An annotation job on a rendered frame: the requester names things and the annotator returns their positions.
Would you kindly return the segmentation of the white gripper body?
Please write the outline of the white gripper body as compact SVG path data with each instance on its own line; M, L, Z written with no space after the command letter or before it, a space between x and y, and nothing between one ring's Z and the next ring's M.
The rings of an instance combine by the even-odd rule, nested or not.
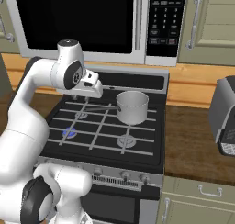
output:
M63 92L66 95L101 98L103 95L103 86L99 80L97 80L94 84L91 82L80 82L74 88L64 90Z

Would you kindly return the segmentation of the blue burner flame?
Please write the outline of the blue burner flame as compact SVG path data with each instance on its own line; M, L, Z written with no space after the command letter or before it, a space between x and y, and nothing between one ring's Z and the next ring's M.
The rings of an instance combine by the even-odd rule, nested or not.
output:
M72 128L72 129L66 129L62 132L62 135L63 136L67 136L68 139L72 139L74 138L77 133L75 132L75 128Z

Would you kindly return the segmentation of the black and silver stove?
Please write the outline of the black and silver stove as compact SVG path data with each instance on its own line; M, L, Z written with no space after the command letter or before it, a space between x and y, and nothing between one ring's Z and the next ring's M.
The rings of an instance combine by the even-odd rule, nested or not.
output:
M50 136L39 163L56 163L79 167L94 175L100 167L103 174L123 179L122 171L143 187L141 174L147 174L152 187L162 188L165 149L165 104L169 73L155 68L91 66L103 85L99 99L64 95L47 116ZM86 112L88 108L116 106L116 97L124 91L140 91L149 98L147 119L128 126L118 120L116 109ZM62 132L75 128L77 135L68 139Z

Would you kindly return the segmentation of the black glass microwave door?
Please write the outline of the black glass microwave door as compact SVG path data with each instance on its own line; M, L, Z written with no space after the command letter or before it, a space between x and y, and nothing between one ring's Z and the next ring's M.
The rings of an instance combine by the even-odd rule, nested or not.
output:
M146 29L135 50L136 0L6 0L24 57L58 57L57 43L76 39L89 62L144 63Z

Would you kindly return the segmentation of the silver black microwave oven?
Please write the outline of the silver black microwave oven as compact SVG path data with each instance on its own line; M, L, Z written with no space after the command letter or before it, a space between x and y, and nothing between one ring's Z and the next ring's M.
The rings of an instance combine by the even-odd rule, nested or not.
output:
M146 65L177 63L185 0L142 0Z

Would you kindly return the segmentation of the olive green cupboard door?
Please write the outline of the olive green cupboard door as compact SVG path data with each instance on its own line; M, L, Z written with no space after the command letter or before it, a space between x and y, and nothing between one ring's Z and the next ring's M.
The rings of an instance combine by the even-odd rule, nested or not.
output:
M235 0L202 0L194 48L188 50L195 11L194 0L186 0L178 61L235 66Z
M235 224L235 205L162 192L156 224L162 224L164 199L170 198L165 224Z
M8 5L6 0L0 0L0 16L3 19L11 20L11 16L8 10ZM0 39L0 52L1 53L19 53L19 47L17 44L17 37L16 37L16 32L13 27L12 33L14 34L15 41L13 43L5 40L5 39Z

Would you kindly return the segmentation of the black oven door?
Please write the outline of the black oven door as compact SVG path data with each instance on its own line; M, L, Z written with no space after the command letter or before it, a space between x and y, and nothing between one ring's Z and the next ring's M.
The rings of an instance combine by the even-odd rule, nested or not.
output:
M159 201L160 188L148 185L140 191L92 185L81 198L94 224L156 224Z

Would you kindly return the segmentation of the olive green drawer front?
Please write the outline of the olive green drawer front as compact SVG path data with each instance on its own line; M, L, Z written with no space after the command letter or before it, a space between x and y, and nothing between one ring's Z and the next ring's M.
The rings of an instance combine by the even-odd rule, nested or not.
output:
M165 176L162 190L174 195L202 198L235 205L235 186Z

